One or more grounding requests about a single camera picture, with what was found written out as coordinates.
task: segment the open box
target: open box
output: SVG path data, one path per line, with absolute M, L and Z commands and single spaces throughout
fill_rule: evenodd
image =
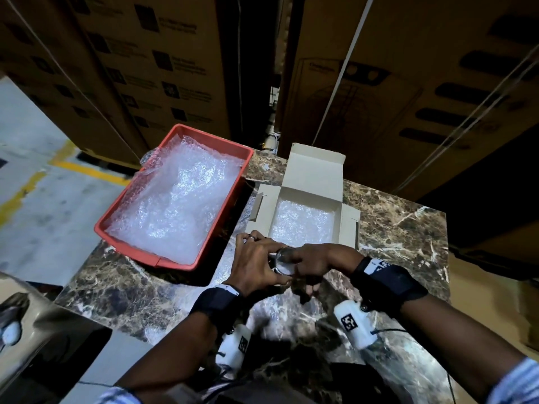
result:
M 167 134 L 163 142 L 159 144 L 158 147 L 160 148 L 164 147 L 174 136 L 179 136 L 181 138 L 183 138 L 184 136 L 192 137 L 194 140 L 209 147 L 210 149 L 214 149 L 218 151 L 219 153 L 232 155 L 234 157 L 238 157 L 243 160 L 243 164 L 241 166 L 240 171 L 238 172 L 238 176 L 236 177 L 236 180 L 234 181 L 232 188 L 230 188 L 230 191 L 228 195 L 226 196 L 226 199 L 223 202 L 223 205 L 221 206 L 219 213 L 217 214 L 215 220 L 213 221 L 210 231 L 208 235 L 206 236 L 204 244 L 202 245 L 195 261 L 190 265 L 179 264 L 174 261 L 171 261 L 168 258 L 164 258 L 159 255 L 152 254 L 151 252 L 138 249 L 137 247 L 134 247 L 124 241 L 121 241 L 115 237 L 112 237 L 106 232 L 106 229 L 111 224 L 111 216 L 114 213 L 114 211 L 118 208 L 120 203 L 122 201 L 129 200 L 129 198 L 127 197 L 128 195 L 135 196 L 137 194 L 136 192 L 133 192 L 133 190 L 130 190 L 133 182 L 137 179 L 136 180 L 137 184 L 144 186 L 145 184 L 149 182 L 153 174 L 135 175 L 131 183 L 129 183 L 129 185 L 125 188 L 125 190 L 122 191 L 122 193 L 118 196 L 115 202 L 113 202 L 112 205 L 109 207 L 109 209 L 104 213 L 104 215 L 101 218 L 99 218 L 98 222 L 95 224 L 94 230 L 101 238 L 103 238 L 110 245 L 112 245 L 116 249 L 116 251 L 138 262 L 142 262 L 146 265 L 150 265 L 152 267 L 158 267 L 158 268 L 172 268 L 172 269 L 179 269 L 183 271 L 192 271 L 196 269 L 200 261 L 203 261 L 208 255 L 208 253 L 212 251 L 213 240 L 221 234 L 222 228 L 227 218 L 229 217 L 230 211 L 232 210 L 233 206 L 236 204 L 239 194 L 241 193 L 241 189 L 242 189 L 241 183 L 242 183 L 242 180 L 245 179 L 246 169 L 247 169 L 247 166 L 249 165 L 249 160 L 251 159 L 254 153 L 254 150 L 246 146 L 243 146 L 239 143 L 230 142 L 221 137 L 210 135 L 209 133 L 203 132 L 195 128 L 190 128 L 189 126 L 185 126 L 182 124 L 175 125 L 171 129 L 171 131 Z M 155 160 L 153 158 L 154 156 L 156 156 L 156 154 L 153 154 L 146 164 L 151 164 L 151 162 Z
M 281 187 L 261 184 L 247 223 L 247 232 L 267 237 L 279 200 L 334 212 L 332 242 L 359 249 L 359 210 L 342 203 L 345 155 L 293 143 Z

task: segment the bubble wrap in box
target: bubble wrap in box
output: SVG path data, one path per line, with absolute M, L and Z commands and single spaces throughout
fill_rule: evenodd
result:
M 334 212 L 279 200 L 269 235 L 291 247 L 324 244 L 332 241 L 334 219 Z
M 144 251 L 192 264 L 243 160 L 174 137 L 137 173 L 106 232 Z

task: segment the person's left arm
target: person's left arm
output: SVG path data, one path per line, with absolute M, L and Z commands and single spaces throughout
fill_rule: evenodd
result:
M 242 297 L 270 285 L 285 285 L 292 278 L 276 274 L 268 264 L 268 254 L 284 246 L 257 231 L 251 235 L 238 234 L 231 274 L 223 283 L 231 285 Z M 138 360 L 116 385 L 135 393 L 145 404 L 154 402 L 169 388 L 197 372 L 217 336 L 218 330 L 209 317 L 203 312 L 193 312 Z

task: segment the black wristband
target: black wristband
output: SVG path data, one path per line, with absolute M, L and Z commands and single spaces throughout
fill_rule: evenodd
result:
M 404 302 L 428 294 L 427 289 L 399 265 L 364 258 L 350 276 L 361 294 L 363 310 L 378 310 L 395 317 Z
M 200 294 L 189 314 L 202 312 L 207 315 L 217 328 L 217 337 L 220 338 L 232 329 L 244 299 L 223 288 L 209 288 Z

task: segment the brown marble surface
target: brown marble surface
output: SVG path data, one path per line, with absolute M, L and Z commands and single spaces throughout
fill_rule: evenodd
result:
M 247 179 L 280 185 L 285 169 L 286 160 L 257 151 Z M 185 318 L 206 287 L 228 277 L 234 235 L 245 230 L 255 195 L 256 190 L 247 194 L 246 206 L 238 212 L 241 215 L 233 235 L 223 244 L 223 255 L 216 261 L 211 278 L 141 266 L 101 241 L 56 303 L 156 344 Z M 361 211 L 363 254 L 404 266 L 430 293 L 449 301 L 444 213 L 347 180 L 343 181 L 343 202 Z M 205 281 L 205 286 L 197 286 L 199 281 Z M 286 380 L 317 402 L 339 402 L 340 394 L 324 387 L 330 378 L 328 363 L 366 361 L 416 403 L 451 402 L 445 371 L 406 333 L 380 333 L 374 346 L 361 353 L 354 351 L 331 315 L 333 307 L 344 299 L 360 301 L 360 295 L 347 278 L 330 272 L 317 298 L 300 300 L 288 288 L 256 303 L 248 313 L 247 326 L 264 340 L 290 342 L 292 359 L 264 366 L 255 374 Z M 383 313 L 370 315 L 377 329 L 400 327 Z M 301 371 L 308 377 L 293 377 L 299 371 L 293 352 L 305 349 L 316 358 L 317 365 Z

